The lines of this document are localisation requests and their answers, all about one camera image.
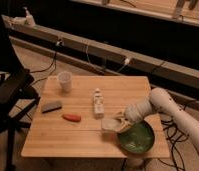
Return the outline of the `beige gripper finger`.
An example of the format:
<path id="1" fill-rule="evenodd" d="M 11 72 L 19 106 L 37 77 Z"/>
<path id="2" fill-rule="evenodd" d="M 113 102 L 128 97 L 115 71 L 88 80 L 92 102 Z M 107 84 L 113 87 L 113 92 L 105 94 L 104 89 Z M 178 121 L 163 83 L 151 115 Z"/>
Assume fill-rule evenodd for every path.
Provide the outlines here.
<path id="1" fill-rule="evenodd" d="M 120 112 L 115 113 L 113 118 L 115 118 L 115 119 L 125 118 L 124 111 L 120 111 Z"/>
<path id="2" fill-rule="evenodd" d="M 128 122 L 128 121 L 124 121 L 118 127 L 117 132 L 118 133 L 123 133 L 123 132 L 127 131 L 130 127 L 131 127 L 131 123 Z"/>

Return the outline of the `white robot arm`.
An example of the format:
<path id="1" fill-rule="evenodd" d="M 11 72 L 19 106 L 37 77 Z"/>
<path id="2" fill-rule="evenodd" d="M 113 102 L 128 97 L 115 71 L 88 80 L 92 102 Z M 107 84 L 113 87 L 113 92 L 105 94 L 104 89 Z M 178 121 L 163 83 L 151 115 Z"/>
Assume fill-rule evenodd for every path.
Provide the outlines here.
<path id="1" fill-rule="evenodd" d="M 125 132 L 133 124 L 159 112 L 172 116 L 199 150 L 199 121 L 180 108 L 163 88 L 154 88 L 147 98 L 130 104 L 123 112 L 118 113 L 115 116 L 118 122 L 115 131 L 117 133 Z"/>

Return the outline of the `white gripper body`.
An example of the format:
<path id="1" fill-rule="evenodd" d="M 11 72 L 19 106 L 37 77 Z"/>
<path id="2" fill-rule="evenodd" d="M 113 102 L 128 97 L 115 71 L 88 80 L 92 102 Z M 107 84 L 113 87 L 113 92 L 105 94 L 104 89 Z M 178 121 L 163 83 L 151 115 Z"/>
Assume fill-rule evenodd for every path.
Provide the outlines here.
<path id="1" fill-rule="evenodd" d="M 141 122 L 147 116 L 156 113 L 149 99 L 144 99 L 136 104 L 130 104 L 125 108 L 124 116 L 130 122 Z"/>

